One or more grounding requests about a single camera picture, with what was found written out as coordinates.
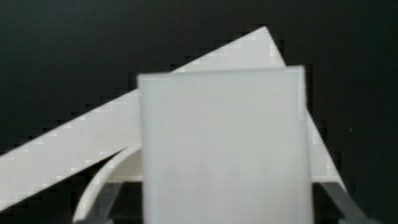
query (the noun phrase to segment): black background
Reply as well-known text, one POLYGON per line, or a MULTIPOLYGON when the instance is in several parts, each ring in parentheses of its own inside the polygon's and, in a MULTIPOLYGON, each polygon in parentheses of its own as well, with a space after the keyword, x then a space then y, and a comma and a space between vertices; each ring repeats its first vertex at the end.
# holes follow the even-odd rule
MULTIPOLYGON (((0 0, 2 152, 135 88, 137 73, 171 71, 267 25, 286 64, 308 66, 309 111, 348 191, 396 223, 396 12, 393 0, 0 0)), ((98 168, 0 223, 69 223, 98 168)))

